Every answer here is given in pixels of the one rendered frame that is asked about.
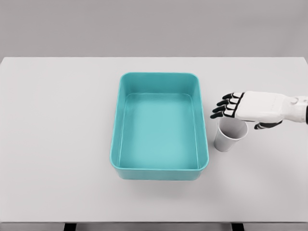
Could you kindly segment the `teal rectangular plastic basket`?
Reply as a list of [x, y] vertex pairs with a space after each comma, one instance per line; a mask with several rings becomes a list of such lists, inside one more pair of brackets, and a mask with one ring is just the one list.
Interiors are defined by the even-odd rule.
[[129, 72], [120, 81], [110, 163], [125, 180], [196, 180], [209, 163], [200, 82]]

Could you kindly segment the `white paper cup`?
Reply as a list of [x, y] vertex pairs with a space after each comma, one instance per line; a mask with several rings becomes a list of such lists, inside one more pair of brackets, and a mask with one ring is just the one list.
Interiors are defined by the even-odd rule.
[[214, 146], [220, 152], [227, 152], [247, 134], [248, 125], [246, 122], [236, 118], [222, 117], [218, 120]]

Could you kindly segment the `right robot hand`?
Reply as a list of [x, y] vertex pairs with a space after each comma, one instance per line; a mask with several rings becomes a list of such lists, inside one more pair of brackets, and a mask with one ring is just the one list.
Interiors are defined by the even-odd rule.
[[256, 122], [254, 129], [273, 128], [287, 118], [286, 112], [292, 102], [293, 98], [279, 93], [233, 92], [222, 97], [210, 118], [236, 118]]

